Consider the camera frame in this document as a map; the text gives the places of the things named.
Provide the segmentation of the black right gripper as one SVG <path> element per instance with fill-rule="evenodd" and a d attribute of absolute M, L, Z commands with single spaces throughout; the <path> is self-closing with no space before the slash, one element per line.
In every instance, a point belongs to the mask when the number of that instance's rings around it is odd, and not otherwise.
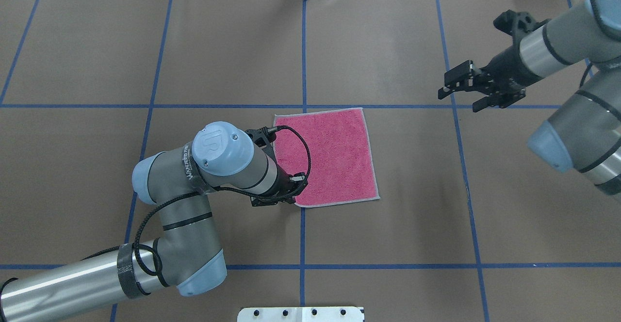
<path fill-rule="evenodd" d="M 484 94 L 472 104 L 472 111 L 478 113 L 486 108 L 502 109 L 516 103 L 525 97 L 526 87 L 540 81 L 540 76 L 523 63 L 519 48 L 510 46 L 482 68 L 466 60 L 444 73 L 445 86 L 463 85 L 470 80 L 472 84 L 464 90 Z"/>

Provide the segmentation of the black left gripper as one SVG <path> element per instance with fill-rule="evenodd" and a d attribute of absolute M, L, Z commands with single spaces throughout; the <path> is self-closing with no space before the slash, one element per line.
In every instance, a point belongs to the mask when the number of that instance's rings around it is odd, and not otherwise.
<path fill-rule="evenodd" d="M 293 204 L 295 197 L 301 194 L 308 185 L 308 174 L 305 172 L 290 175 L 274 161 L 267 163 L 266 174 L 261 181 L 251 187 L 251 205 L 263 207 L 276 205 L 279 202 Z"/>

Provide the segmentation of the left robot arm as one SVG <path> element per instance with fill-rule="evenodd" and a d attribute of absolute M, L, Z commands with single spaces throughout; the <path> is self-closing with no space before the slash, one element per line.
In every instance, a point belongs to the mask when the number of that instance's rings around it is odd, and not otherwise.
<path fill-rule="evenodd" d="M 272 143 L 289 126 L 241 130 L 217 121 L 182 147 L 140 161 L 134 192 L 151 211 L 133 240 L 73 264 L 1 287 L 3 322 L 57 322 L 176 287 L 182 296 L 215 289 L 227 276 L 208 196 L 233 192 L 253 207 L 293 204 L 311 168 L 290 174 Z"/>

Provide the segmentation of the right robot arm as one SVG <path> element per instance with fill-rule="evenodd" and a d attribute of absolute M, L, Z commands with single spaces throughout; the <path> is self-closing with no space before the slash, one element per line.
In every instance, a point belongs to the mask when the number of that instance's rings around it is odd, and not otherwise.
<path fill-rule="evenodd" d="M 576 170 L 615 200 L 621 193 L 620 0 L 584 0 L 552 19 L 506 10 L 494 27 L 512 44 L 478 68 L 470 60 L 444 73 L 438 98 L 479 92 L 473 112 L 507 108 L 526 89 L 587 61 L 574 94 L 530 136 L 528 148 L 553 169 Z"/>

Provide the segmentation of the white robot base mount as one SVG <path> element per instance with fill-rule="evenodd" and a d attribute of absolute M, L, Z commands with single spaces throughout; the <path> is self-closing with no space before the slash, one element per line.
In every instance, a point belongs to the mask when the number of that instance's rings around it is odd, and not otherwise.
<path fill-rule="evenodd" d="M 290 306 L 243 308 L 238 322 L 364 322 L 363 307 Z"/>

